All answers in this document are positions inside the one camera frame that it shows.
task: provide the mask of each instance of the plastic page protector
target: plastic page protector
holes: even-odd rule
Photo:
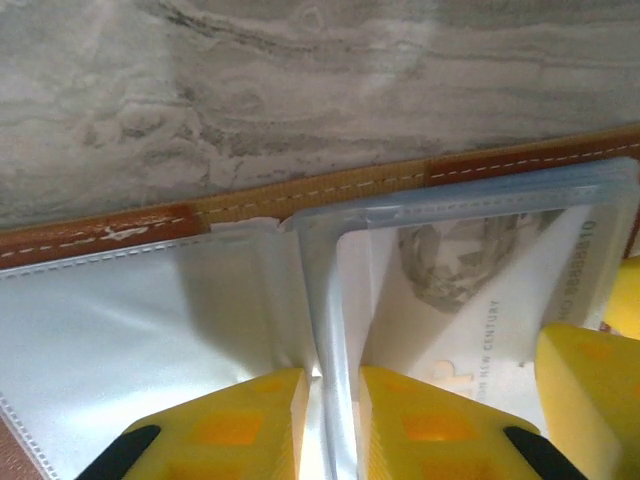
[[[301,366],[301,478],[326,478],[296,247],[292,234],[209,234],[0,273],[0,407],[43,473],[72,480],[141,417]]]
[[[383,366],[545,433],[533,364],[538,331],[547,321],[598,327],[589,305],[598,265],[590,260],[606,245],[613,209],[574,206],[345,234],[338,270],[350,378],[360,364]],[[351,389],[357,422],[357,385]]]

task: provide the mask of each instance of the silver plastic sheet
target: silver plastic sheet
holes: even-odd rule
[[[300,366],[301,478],[327,478],[295,242],[225,232],[0,273],[3,411],[43,473],[73,479],[143,416]]]

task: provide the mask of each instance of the brown leather strap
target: brown leather strap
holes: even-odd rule
[[[0,234],[0,268],[187,237],[208,231],[212,223],[256,216],[285,219],[304,208],[356,198],[617,156],[640,159],[640,124],[529,145],[359,168],[171,205],[6,231]],[[37,478],[2,422],[0,439],[0,478]]]

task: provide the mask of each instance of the white stitching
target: white stitching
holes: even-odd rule
[[[615,147],[615,148],[609,148],[606,150],[597,150],[595,152],[584,152],[584,153],[578,153],[575,155],[569,155],[569,156],[564,156],[564,157],[548,157],[548,158],[530,158],[530,159],[526,159],[526,160],[519,160],[517,162],[511,162],[511,163],[505,163],[505,164],[498,164],[498,165],[490,165],[490,166],[483,166],[483,167],[476,167],[476,168],[469,168],[469,169],[465,169],[462,171],[458,171],[458,170],[452,170],[450,172],[446,172],[446,173],[435,173],[429,176],[429,179],[436,179],[436,178],[442,178],[442,177],[446,177],[446,176],[450,176],[450,175],[465,175],[471,172],[482,172],[484,170],[495,170],[498,168],[509,168],[512,167],[513,165],[526,165],[527,163],[534,163],[534,162],[553,162],[553,161],[563,161],[563,160],[568,160],[568,159],[575,159],[575,158],[586,158],[586,157],[592,157],[595,155],[603,155],[605,153],[611,153],[611,152],[619,152],[622,150],[630,150],[632,148],[638,148],[640,147],[640,143],[632,143],[632,144],[628,144],[628,145],[621,145],[619,147]],[[261,206],[261,205],[267,205],[269,203],[280,203],[280,202],[284,202],[286,200],[292,200],[292,199],[298,199],[298,198],[302,198],[302,197],[313,197],[315,195],[320,195],[323,193],[332,193],[335,192],[336,190],[349,190],[351,188],[362,188],[362,187],[367,187],[370,185],[375,185],[376,183],[391,183],[391,182],[397,182],[397,181],[405,181],[405,180],[415,180],[418,178],[422,178],[424,177],[425,174],[424,173],[416,173],[414,175],[404,175],[401,177],[391,177],[391,178],[384,178],[381,180],[370,180],[368,182],[362,182],[362,183],[355,183],[355,184],[348,184],[348,185],[341,185],[339,187],[329,187],[326,188],[324,190],[312,190],[310,192],[304,192],[304,193],[297,193],[295,195],[288,195],[288,196],[284,196],[284,197],[278,197],[278,198],[269,198],[267,200],[264,200],[262,202],[254,202],[254,203],[246,203],[243,205],[231,205],[229,207],[221,207],[221,208],[214,208],[212,210],[206,210],[206,211],[199,211],[199,212],[194,212],[195,216],[200,216],[200,215],[211,215],[214,213],[219,213],[219,212],[231,212],[233,210],[238,210],[238,209],[245,209],[245,208],[254,208],[257,206]],[[185,217],[178,217],[178,218],[174,218],[174,219],[165,219],[161,222],[156,222],[156,223],[149,223],[149,224],[135,224],[132,223],[130,225],[135,225],[138,227],[143,227],[143,226],[149,226],[149,227],[160,227],[163,225],[166,225],[167,223],[179,223],[186,220]],[[76,235],[83,235],[84,232],[78,232]],[[98,239],[87,239],[84,241],[80,241],[79,243],[91,243],[94,241],[100,241],[102,240],[102,238],[98,238]],[[49,250],[49,249],[56,249],[56,248],[67,248],[67,247],[71,247],[73,245],[77,245],[79,243],[62,243],[60,245],[43,245],[41,247],[38,247],[39,250]],[[13,252],[4,252],[2,254],[0,254],[0,258],[6,258],[6,257],[10,257],[14,254],[19,254],[19,253],[28,253],[30,251],[33,251],[33,248],[30,249],[24,249],[24,250],[17,250],[17,251],[13,251]]]
[[[50,478],[56,479],[60,478],[57,472],[54,470],[53,466],[49,463],[49,460],[45,457],[44,453],[35,442],[31,434],[27,431],[22,420],[18,417],[15,410],[9,405],[9,402],[6,398],[0,393],[0,412],[3,412],[10,422],[15,426],[18,430],[18,434],[22,438],[22,441],[29,446],[31,453],[37,458],[38,462],[44,468],[49,475]]]
[[[564,157],[549,157],[549,158],[530,158],[527,160],[519,160],[515,163],[504,163],[504,164],[499,164],[499,165],[491,165],[489,166],[490,170],[494,170],[496,168],[508,168],[508,167],[512,167],[513,165],[525,165],[527,163],[533,163],[533,162],[554,162],[554,161],[563,161],[563,160],[568,160],[568,159],[574,159],[574,158],[584,158],[584,157],[592,157],[594,155],[603,155],[605,153],[612,153],[612,152],[620,152],[622,150],[630,150],[632,148],[638,148],[640,147],[640,143],[631,143],[629,145],[621,145],[619,147],[615,147],[615,148],[609,148],[607,150],[597,150],[595,152],[585,152],[585,153],[576,153],[574,155],[569,155],[569,156],[564,156]],[[487,167],[477,167],[477,168],[472,168],[472,169],[468,169],[468,170],[462,170],[462,171],[458,171],[458,170],[452,170],[450,172],[446,172],[446,173],[437,173],[435,175],[431,175],[430,178],[441,178],[441,177],[446,177],[448,175],[460,175],[460,174],[465,174],[465,173],[470,173],[470,172],[481,172],[483,170],[486,170]]]
[[[108,260],[133,257],[133,256],[144,254],[144,253],[153,253],[153,252],[158,252],[158,251],[167,250],[167,249],[188,247],[188,246],[196,245],[199,243],[210,243],[215,241],[216,241],[215,238],[209,238],[209,239],[192,238],[187,241],[181,241],[181,242],[174,241],[172,243],[164,243],[161,245],[152,245],[148,247],[140,247],[140,246],[130,247],[129,250],[126,250],[123,252],[115,252],[115,253],[105,252],[104,254],[95,254],[96,256],[92,258],[86,258],[86,259],[83,257],[75,260],[68,260],[68,261],[65,261],[64,259],[60,259],[57,261],[56,265],[50,265],[46,267],[36,267],[36,266],[27,267],[26,270],[21,272],[4,273],[4,274],[2,271],[0,271],[0,281],[15,280],[17,278],[27,277],[35,273],[44,273],[49,271],[57,271],[61,269],[65,270],[68,268],[81,267],[83,265],[90,265],[90,264],[99,263],[99,262],[108,261]]]

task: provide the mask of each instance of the marble surface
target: marble surface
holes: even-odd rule
[[[638,120],[637,0],[0,0],[0,228]]]

